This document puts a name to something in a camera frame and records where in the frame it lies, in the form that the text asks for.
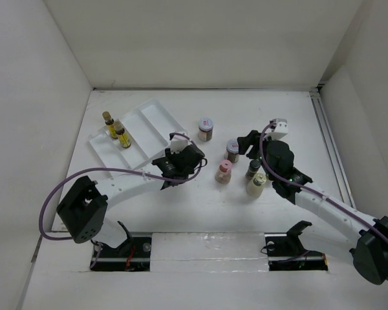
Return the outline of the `yellow label bottle gold cap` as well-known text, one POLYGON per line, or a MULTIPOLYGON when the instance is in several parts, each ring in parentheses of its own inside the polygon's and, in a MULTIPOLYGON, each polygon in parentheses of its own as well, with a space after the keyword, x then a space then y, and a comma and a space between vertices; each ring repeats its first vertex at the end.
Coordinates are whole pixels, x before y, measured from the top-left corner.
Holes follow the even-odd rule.
POLYGON ((116 136, 116 130, 114 128, 114 119, 112 118, 111 114, 108 111, 104 111, 102 113, 102 117, 112 139, 116 139, 117 136, 116 136))

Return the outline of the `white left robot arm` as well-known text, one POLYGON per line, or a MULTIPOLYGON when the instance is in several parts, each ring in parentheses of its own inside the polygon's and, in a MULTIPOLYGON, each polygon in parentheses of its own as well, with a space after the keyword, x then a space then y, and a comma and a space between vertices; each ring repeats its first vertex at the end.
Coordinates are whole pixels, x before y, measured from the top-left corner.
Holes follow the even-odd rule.
POLYGON ((121 175, 92 181, 78 178, 57 206, 57 214, 75 243, 93 241, 117 256, 131 250, 133 237, 122 222, 107 219, 109 209, 136 196, 164 190, 187 182, 200 171, 204 153, 189 144, 182 151, 153 160, 139 170, 112 169, 121 175))

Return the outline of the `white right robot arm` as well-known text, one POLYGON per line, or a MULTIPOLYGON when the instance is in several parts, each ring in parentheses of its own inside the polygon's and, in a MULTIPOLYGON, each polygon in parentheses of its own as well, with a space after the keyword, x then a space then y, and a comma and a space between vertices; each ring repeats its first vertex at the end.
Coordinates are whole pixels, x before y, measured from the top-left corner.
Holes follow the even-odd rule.
POLYGON ((291 204, 311 212, 345 237, 340 245, 322 242, 319 251, 332 251, 348 260, 367 281, 388 281, 388 216, 377 219, 329 196, 313 180, 294 167, 294 153, 271 132, 251 131, 238 137, 239 154, 258 160, 275 192, 291 204))

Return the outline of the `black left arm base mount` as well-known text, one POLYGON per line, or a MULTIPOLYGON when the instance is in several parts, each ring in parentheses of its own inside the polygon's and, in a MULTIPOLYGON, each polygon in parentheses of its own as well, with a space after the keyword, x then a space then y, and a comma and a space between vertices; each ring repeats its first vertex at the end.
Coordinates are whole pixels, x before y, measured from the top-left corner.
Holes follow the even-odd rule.
POLYGON ((150 270, 153 235, 132 234, 120 221, 106 221, 92 240, 89 269, 98 272, 146 272, 150 270))

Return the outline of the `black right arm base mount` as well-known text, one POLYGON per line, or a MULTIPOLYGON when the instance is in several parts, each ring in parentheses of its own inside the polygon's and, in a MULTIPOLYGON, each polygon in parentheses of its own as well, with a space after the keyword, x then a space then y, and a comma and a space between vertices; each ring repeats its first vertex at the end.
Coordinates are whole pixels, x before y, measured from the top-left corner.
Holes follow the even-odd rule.
POLYGON ((287 232, 264 234, 265 245, 260 253, 268 258, 269 271, 328 271, 326 256, 306 250, 299 236, 312 224, 300 221, 287 232))

